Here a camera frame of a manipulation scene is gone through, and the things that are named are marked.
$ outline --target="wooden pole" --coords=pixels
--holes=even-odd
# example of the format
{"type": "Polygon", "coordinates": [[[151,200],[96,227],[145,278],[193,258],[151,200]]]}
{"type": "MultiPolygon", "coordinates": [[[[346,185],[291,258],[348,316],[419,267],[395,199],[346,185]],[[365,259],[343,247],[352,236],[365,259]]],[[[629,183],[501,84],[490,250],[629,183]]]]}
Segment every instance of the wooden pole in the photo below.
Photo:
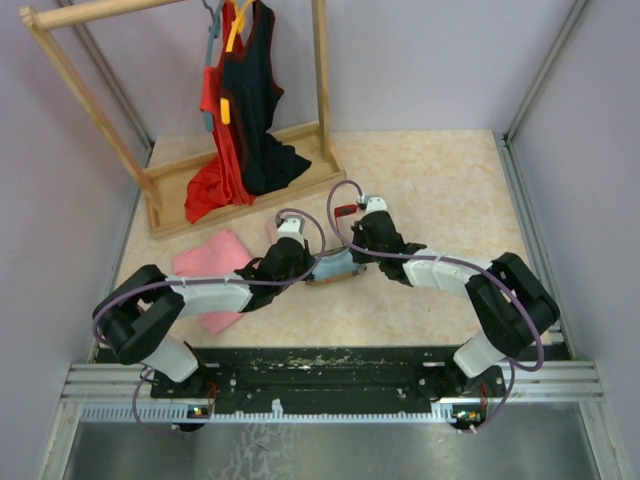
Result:
{"type": "Polygon", "coordinates": [[[31,32],[31,35],[38,45],[40,45],[42,51],[49,58],[51,64],[58,71],[76,99],[87,111],[93,123],[95,123],[100,132],[102,132],[102,135],[104,135],[104,138],[107,139],[107,142],[109,142],[109,145],[111,145],[111,148],[116,152],[122,164],[140,186],[147,199],[158,209],[161,209],[162,202],[157,189],[144,170],[138,165],[133,153],[131,153],[131,150],[129,150],[120,134],[109,121],[104,110],[91,90],[89,90],[89,87],[84,83],[69,58],[62,51],[62,47],[60,47],[50,32],[43,31],[39,28],[36,20],[38,17],[36,15],[37,12],[33,7],[24,7],[20,10],[20,17],[23,23],[27,29],[29,29],[29,32],[31,32]]]}
{"type": "Polygon", "coordinates": [[[33,13],[40,30],[53,30],[179,1],[181,0],[94,0],[93,2],[70,5],[40,13],[34,11],[33,13]]]}
{"type": "Polygon", "coordinates": [[[318,94],[318,123],[320,146],[324,160],[331,155],[331,128],[329,126],[329,46],[327,43],[326,0],[311,0],[313,14],[313,44],[316,54],[316,90],[318,94]]]}

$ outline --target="pink cloth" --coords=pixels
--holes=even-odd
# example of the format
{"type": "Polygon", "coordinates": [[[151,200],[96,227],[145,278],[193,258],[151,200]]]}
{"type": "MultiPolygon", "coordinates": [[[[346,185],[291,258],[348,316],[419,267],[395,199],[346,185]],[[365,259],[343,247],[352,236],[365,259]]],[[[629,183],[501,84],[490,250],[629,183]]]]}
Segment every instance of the pink cloth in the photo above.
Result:
{"type": "MultiPolygon", "coordinates": [[[[182,277],[226,275],[244,267],[251,255],[232,230],[216,233],[206,245],[187,250],[173,259],[173,271],[182,277]]],[[[242,317],[237,312],[213,312],[200,315],[200,324],[211,335],[230,327],[242,317]]]]}

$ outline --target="wooden clothing rack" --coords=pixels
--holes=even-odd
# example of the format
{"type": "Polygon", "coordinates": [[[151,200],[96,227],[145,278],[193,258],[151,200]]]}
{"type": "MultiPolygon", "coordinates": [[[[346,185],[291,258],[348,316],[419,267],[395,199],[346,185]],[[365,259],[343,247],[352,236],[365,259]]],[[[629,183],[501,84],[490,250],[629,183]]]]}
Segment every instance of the wooden clothing rack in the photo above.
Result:
{"type": "Polygon", "coordinates": [[[331,146],[329,128],[326,3],[325,0],[311,0],[318,121],[274,132],[278,140],[293,145],[300,155],[311,160],[311,167],[291,182],[289,187],[257,197],[252,206],[229,205],[218,208],[209,212],[194,225],[186,220],[184,202],[187,184],[200,168],[211,161],[216,152],[215,148],[196,156],[176,159],[167,165],[140,167],[91,89],[51,34],[51,30],[56,28],[83,24],[179,1],[182,0],[94,0],[46,12],[37,12],[30,6],[20,10],[22,21],[33,38],[142,189],[153,237],[162,239],[196,228],[208,227],[264,208],[290,203],[325,190],[338,180],[345,178],[346,172],[331,146]]]}

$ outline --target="yellow hanger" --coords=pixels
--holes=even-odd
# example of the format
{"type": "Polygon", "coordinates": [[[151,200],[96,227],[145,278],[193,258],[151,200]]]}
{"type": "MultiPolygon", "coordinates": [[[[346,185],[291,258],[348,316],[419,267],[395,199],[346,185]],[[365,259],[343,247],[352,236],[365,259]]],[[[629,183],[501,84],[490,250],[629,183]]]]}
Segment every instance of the yellow hanger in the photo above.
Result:
{"type": "MultiPolygon", "coordinates": [[[[227,41],[227,47],[225,52],[229,53],[233,51],[233,42],[236,39],[236,35],[238,32],[241,32],[245,25],[245,12],[247,11],[247,7],[251,5],[256,0],[247,0],[245,4],[242,6],[240,10],[238,10],[238,5],[236,0],[231,0],[233,3],[233,8],[236,12],[236,19],[233,21],[231,25],[231,32],[229,32],[229,40],[227,41]]],[[[229,100],[223,97],[220,97],[220,117],[222,119],[222,123],[225,125],[229,125],[231,123],[231,112],[229,109],[229,100]]]]}

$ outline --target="white wall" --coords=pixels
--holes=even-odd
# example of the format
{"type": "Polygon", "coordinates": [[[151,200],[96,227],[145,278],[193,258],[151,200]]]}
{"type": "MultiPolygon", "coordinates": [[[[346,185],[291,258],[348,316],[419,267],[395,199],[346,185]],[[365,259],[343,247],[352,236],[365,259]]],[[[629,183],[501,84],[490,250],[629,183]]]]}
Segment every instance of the white wall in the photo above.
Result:
{"type": "Polygon", "coordinates": [[[578,353],[640,475],[640,3],[591,4],[516,152],[578,353]]]}
{"type": "MultiPolygon", "coordinates": [[[[276,124],[313,120],[310,0],[266,3],[276,12],[274,71],[286,91],[276,124]]],[[[505,131],[572,4],[328,0],[332,128],[505,131]]],[[[204,132],[208,24],[192,0],[90,25],[152,137],[204,132]]]]}
{"type": "Polygon", "coordinates": [[[0,478],[16,480],[34,477],[69,364],[87,359],[90,314],[109,287],[135,194],[20,22],[24,3],[0,7],[0,478]]]}

